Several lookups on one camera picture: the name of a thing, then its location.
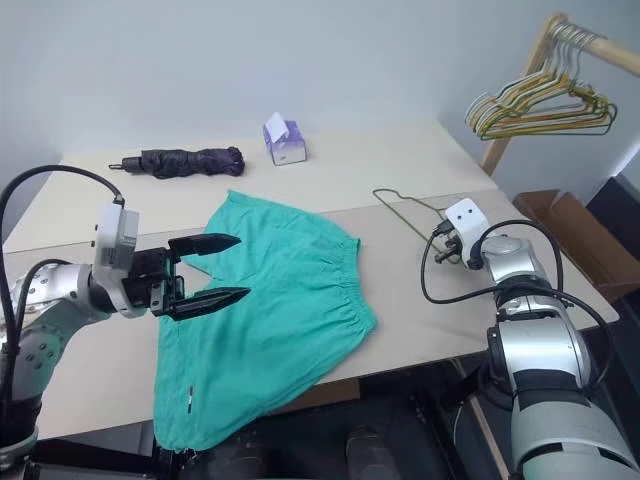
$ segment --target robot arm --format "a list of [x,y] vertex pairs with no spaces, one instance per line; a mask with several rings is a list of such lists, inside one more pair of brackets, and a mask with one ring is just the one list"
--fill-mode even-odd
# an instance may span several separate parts
[[448,235],[444,256],[460,255],[470,269],[484,267],[498,287],[497,322],[487,331],[489,369],[512,393],[518,473],[527,480],[640,479],[615,424],[588,398],[589,352],[565,303],[548,293],[553,290],[530,242],[504,235],[481,240],[489,224],[469,199],[446,215],[436,229]]
[[[0,471],[19,463],[35,445],[42,393],[69,340],[82,327],[116,312],[139,317],[147,309],[182,321],[225,308],[249,292],[222,287],[186,298],[184,280],[175,274],[182,256],[217,253],[239,243],[238,238],[196,235],[170,240],[168,249],[136,252],[137,224],[137,213],[108,205],[96,226],[93,265],[45,265],[30,282],[26,311],[32,321],[20,334],[11,401],[3,405]],[[14,287],[14,300],[23,283]]]

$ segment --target teal cloth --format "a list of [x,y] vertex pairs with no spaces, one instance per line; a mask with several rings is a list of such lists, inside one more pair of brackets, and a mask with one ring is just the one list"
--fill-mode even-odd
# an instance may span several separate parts
[[213,447],[290,402],[375,326],[360,290],[359,240],[329,220],[230,191],[205,232],[242,243],[187,263],[211,275],[207,288],[251,292],[210,315],[160,320],[154,430],[178,451]]

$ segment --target beige tabletop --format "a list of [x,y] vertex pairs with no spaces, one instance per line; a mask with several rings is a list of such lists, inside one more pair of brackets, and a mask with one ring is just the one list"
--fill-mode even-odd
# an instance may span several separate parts
[[[446,207],[469,196],[489,221],[521,216],[499,190],[430,198]],[[437,216],[412,202],[395,204],[415,225],[429,232]],[[419,262],[424,248],[420,239],[383,206],[368,206],[323,214],[359,237],[362,248],[359,272],[362,290],[377,318],[377,327],[363,345],[320,383],[360,377],[425,362],[470,354],[486,348],[486,329],[494,322],[490,296],[453,305],[433,305],[420,291]],[[553,254],[544,237],[526,227],[508,227],[507,233],[532,240],[536,254],[551,282],[555,281]],[[177,236],[199,230],[142,235],[138,249],[166,245]],[[87,243],[29,250],[7,255],[7,271],[13,279],[43,258],[90,262]],[[613,308],[591,287],[566,258],[566,291],[592,305],[607,321],[617,319]],[[207,277],[180,265],[187,290],[205,285]],[[436,297],[449,297],[489,283],[485,272],[471,272],[460,265],[428,264],[428,287]],[[570,309],[578,328],[594,323],[580,310]],[[147,314],[138,319],[114,315],[85,327],[71,340],[43,397],[38,418],[41,438],[109,428],[152,418],[158,322]]]
[[[241,177],[192,175],[157,180],[109,170],[139,148],[68,154],[62,163],[82,167],[113,182],[129,209],[140,212],[140,234],[200,228],[225,199],[228,188],[296,205],[313,213],[375,205],[371,189],[392,186],[416,197],[491,190],[493,180],[435,120],[395,122],[363,130],[307,135],[306,162],[275,167],[262,129],[249,139],[203,139],[193,145],[141,148],[200,148],[235,145],[243,153]],[[108,190],[77,175],[49,177],[4,243],[6,252],[93,240],[93,225]]]

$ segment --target purple tissue box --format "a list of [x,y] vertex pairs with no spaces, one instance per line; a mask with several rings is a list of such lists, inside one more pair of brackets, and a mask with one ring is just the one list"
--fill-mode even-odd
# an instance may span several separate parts
[[262,128],[267,150],[271,154],[274,165],[286,165],[287,163],[304,162],[307,159],[307,145],[298,125],[293,120],[285,120],[288,135],[281,135],[277,139],[271,138],[271,132],[267,125]]

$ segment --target folded black umbrella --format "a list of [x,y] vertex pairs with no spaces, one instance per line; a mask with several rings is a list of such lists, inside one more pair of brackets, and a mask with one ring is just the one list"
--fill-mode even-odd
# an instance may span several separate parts
[[188,177],[194,173],[237,177],[244,171],[242,153],[236,147],[205,148],[197,152],[186,150],[143,150],[139,157],[127,157],[122,163],[109,165],[112,170],[153,175],[165,179]]

